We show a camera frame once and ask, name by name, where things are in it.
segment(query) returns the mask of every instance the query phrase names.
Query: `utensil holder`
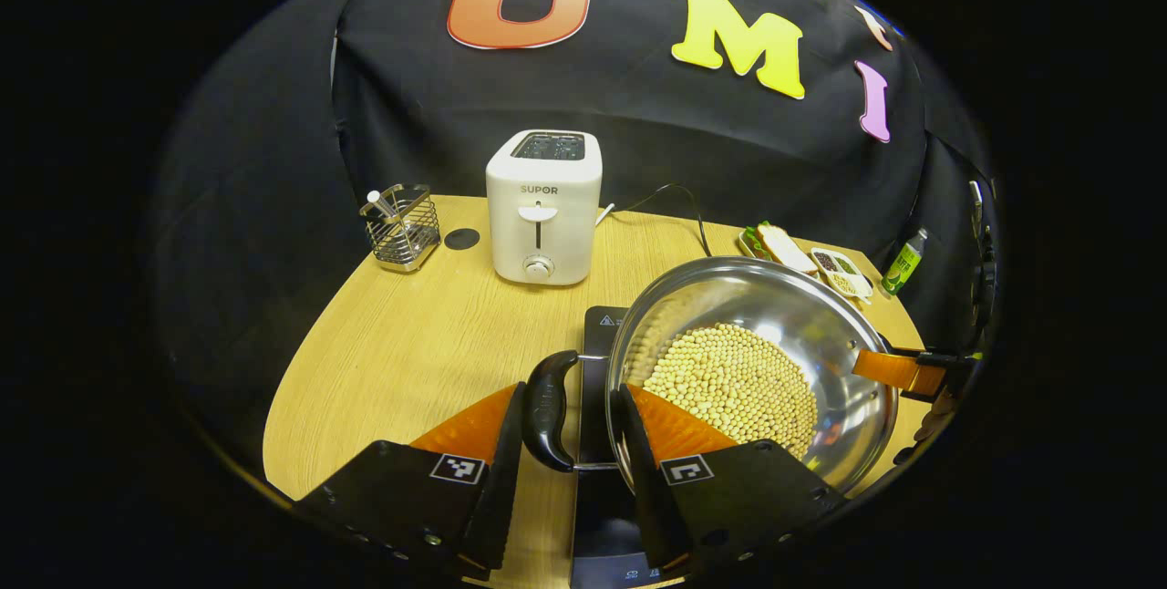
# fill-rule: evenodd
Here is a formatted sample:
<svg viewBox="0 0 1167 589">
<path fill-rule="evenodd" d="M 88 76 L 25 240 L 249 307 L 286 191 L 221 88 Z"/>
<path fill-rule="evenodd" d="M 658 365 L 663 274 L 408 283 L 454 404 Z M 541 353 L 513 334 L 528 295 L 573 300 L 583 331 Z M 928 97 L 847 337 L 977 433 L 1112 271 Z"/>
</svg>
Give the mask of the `utensil holder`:
<svg viewBox="0 0 1167 589">
<path fill-rule="evenodd" d="M 377 265 L 398 273 L 412 273 L 441 243 L 438 210 L 429 185 L 392 185 L 380 197 L 393 208 L 385 216 L 376 203 L 366 203 L 359 215 Z"/>
</svg>

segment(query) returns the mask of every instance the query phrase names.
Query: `black pan handle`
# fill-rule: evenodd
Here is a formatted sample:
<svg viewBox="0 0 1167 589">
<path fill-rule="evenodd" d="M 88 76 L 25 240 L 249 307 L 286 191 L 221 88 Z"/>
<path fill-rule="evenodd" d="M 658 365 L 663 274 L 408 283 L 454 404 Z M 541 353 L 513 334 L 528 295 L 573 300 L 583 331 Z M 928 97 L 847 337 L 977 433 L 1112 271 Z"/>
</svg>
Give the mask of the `black pan handle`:
<svg viewBox="0 0 1167 589">
<path fill-rule="evenodd" d="M 564 376 L 579 362 L 574 349 L 554 352 L 531 372 L 523 393 L 523 443 L 540 464 L 559 472 L 572 472 L 575 460 L 564 449 L 564 421 L 567 419 L 567 391 Z"/>
</svg>

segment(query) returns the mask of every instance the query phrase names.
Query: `toaster knob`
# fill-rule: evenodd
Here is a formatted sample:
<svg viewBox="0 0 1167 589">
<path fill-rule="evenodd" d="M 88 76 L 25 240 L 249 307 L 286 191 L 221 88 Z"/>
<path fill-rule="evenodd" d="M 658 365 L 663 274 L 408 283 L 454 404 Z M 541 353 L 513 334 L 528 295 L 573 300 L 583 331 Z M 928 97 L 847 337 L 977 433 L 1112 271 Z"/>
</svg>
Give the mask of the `toaster knob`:
<svg viewBox="0 0 1167 589">
<path fill-rule="evenodd" d="M 526 276 L 533 282 L 541 282 L 551 276 L 553 266 L 546 257 L 527 258 L 525 265 Z"/>
</svg>

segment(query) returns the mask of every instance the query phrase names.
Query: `white toaster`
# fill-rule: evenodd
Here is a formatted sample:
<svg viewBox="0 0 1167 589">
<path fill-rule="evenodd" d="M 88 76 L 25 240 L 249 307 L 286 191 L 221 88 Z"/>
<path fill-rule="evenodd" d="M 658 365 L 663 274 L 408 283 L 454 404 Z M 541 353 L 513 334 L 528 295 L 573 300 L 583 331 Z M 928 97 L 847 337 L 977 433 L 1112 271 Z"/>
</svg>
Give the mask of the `white toaster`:
<svg viewBox="0 0 1167 589">
<path fill-rule="evenodd" d="M 515 133 L 487 164 L 495 272 L 512 282 L 582 281 L 592 269 L 602 175 L 592 133 Z"/>
</svg>

